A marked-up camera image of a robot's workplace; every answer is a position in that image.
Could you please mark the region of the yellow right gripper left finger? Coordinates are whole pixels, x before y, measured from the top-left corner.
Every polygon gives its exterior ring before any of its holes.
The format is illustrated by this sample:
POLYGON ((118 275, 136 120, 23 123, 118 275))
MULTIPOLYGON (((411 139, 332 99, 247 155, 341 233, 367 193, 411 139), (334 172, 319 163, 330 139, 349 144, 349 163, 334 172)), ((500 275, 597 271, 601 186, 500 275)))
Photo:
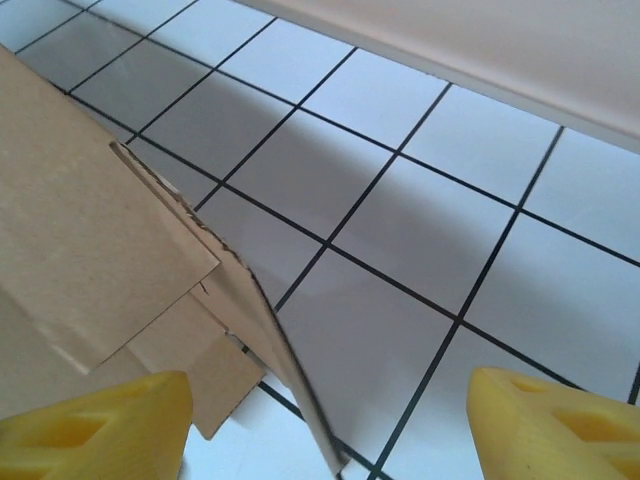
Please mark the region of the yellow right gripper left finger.
POLYGON ((0 480, 178 480, 188 377, 166 371, 0 420, 0 480))

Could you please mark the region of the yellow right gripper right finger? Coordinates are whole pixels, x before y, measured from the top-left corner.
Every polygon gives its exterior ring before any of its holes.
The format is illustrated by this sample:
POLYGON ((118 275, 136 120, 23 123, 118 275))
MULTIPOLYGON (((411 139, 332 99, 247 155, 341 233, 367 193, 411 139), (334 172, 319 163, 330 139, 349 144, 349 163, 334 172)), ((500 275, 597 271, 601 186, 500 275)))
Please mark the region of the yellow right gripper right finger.
POLYGON ((466 410, 484 480, 640 480, 640 407, 479 367, 466 410))

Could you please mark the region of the brown cardboard box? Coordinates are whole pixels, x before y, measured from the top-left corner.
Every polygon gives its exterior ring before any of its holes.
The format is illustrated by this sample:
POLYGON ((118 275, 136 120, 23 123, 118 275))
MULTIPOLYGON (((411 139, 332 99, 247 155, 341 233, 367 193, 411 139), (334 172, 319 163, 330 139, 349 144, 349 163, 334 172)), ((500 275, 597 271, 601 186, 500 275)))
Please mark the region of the brown cardboard box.
POLYGON ((181 371, 190 429, 211 438, 266 370, 338 476, 344 457, 255 274, 169 182, 0 45, 0 420, 181 371))

